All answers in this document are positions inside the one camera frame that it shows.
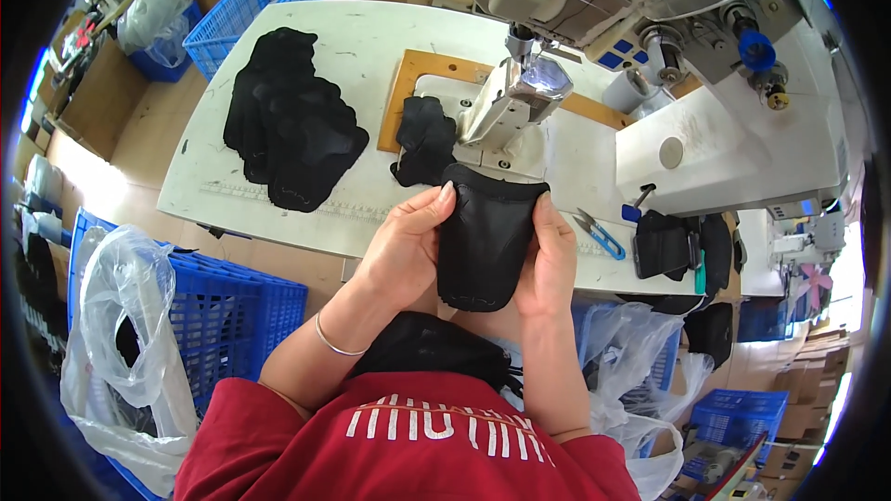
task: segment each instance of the left hand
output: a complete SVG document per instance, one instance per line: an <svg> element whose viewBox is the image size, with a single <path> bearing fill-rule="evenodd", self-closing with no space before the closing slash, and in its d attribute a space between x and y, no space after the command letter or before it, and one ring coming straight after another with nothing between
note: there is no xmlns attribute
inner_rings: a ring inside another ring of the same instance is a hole
<svg viewBox="0 0 891 501"><path fill-rule="evenodd" d="M437 275L437 227L454 211L451 181L395 206L374 234L354 279L394 312L409 306Z"/></svg>

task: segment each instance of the right hand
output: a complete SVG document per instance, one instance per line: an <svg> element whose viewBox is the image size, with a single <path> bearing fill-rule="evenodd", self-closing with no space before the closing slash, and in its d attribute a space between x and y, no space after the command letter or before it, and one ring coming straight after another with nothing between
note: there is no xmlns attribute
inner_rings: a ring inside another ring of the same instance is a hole
<svg viewBox="0 0 891 501"><path fill-rule="evenodd" d="M520 317L554 317L569 310L575 285L575 233L551 202L538 197L532 211L536 235L519 275L513 300Z"/></svg>

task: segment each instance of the fingernail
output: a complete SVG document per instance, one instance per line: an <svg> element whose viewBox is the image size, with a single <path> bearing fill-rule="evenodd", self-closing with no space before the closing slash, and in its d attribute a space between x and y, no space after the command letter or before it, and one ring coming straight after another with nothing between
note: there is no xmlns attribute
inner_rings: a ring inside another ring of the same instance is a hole
<svg viewBox="0 0 891 501"><path fill-rule="evenodd" d="M445 184L445 186L443 186L443 189L441 189L439 191L439 196L437 197L437 201L440 202L440 204L444 204L446 201L446 198L448 197L449 193L452 192L453 188L454 188L454 185L452 184L452 181L450 180L449 182L447 182Z"/></svg>

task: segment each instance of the floor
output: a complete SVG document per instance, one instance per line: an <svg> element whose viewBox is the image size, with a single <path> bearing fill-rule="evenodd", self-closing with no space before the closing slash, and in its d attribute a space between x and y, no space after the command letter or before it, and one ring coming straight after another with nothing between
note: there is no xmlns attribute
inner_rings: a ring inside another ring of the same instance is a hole
<svg viewBox="0 0 891 501"><path fill-rule="evenodd" d="M426 3L428 0L410 0ZM78 206L118 225L133 223L152 238L227 259L309 287L307 313L315 313L340 289L343 260L262 240L224 236L217 240L192 222L158 212L155 205L170 160L186 123L207 82L191 66L179 83L153 83L124 128L111 163L83 150L55 132L46 156L66 175L63 226L71 228ZM730 359L712 373L697 398L714 388L765 391L775 374L804 343L804 328L786 341L735 344ZM673 392L684 392L680 366ZM678 420L685 423L691 408ZM667 435L659 438L654 454L671 450Z"/></svg>

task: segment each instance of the blue handle snips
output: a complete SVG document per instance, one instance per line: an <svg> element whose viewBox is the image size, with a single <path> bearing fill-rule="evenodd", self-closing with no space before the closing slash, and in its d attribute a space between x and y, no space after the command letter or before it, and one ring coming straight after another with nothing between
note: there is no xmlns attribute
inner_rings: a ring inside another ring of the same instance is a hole
<svg viewBox="0 0 891 501"><path fill-rule="evenodd" d="M603 246L604 250L609 252L609 255L616 258L618 261L622 261L625 259L625 248L619 244L615 238L611 237L609 233L594 220L594 217L589 215L588 213L578 209L578 214L582 216L582 218L575 217L575 222L578 223L578 226L581 227L588 236L597 241L597 244Z"/></svg>

